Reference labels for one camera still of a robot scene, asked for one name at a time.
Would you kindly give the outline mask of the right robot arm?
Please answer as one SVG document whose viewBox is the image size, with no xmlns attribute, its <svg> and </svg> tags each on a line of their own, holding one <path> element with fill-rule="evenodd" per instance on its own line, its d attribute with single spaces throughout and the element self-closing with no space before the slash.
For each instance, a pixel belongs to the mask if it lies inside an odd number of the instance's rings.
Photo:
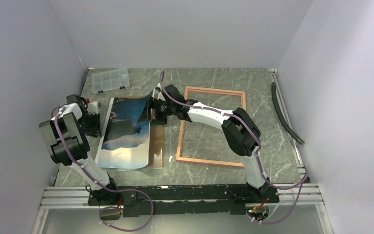
<svg viewBox="0 0 374 234">
<path fill-rule="evenodd" d="M 164 125 L 169 116 L 221 130 L 230 149 L 242 157 L 249 198 L 261 202 L 268 196 L 271 184 L 260 159 L 261 133 L 245 109 L 217 109 L 194 99 L 185 99 L 174 85 L 158 85 L 147 98 L 138 122 Z"/>
</svg>

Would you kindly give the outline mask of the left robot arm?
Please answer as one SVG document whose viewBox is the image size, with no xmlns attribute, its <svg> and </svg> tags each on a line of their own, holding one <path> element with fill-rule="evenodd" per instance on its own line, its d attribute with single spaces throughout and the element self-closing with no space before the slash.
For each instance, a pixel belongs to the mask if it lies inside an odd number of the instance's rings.
<svg viewBox="0 0 374 234">
<path fill-rule="evenodd" d="M 39 124 L 46 149 L 56 164 L 77 171 L 89 184 L 90 192 L 113 205 L 120 198 L 114 179 L 90 156 L 87 137 L 100 137 L 98 101 L 79 95 L 67 96 L 67 102 L 51 112 L 51 118 Z"/>
</svg>

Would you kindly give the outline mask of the blue sky ocean photo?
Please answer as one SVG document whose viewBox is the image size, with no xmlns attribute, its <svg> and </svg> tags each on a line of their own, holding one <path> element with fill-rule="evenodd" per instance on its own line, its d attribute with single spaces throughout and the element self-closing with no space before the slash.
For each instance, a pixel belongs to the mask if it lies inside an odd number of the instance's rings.
<svg viewBox="0 0 374 234">
<path fill-rule="evenodd" d="M 150 123 L 138 121 L 149 97 L 110 99 L 95 157 L 99 167 L 136 170 L 149 164 Z"/>
</svg>

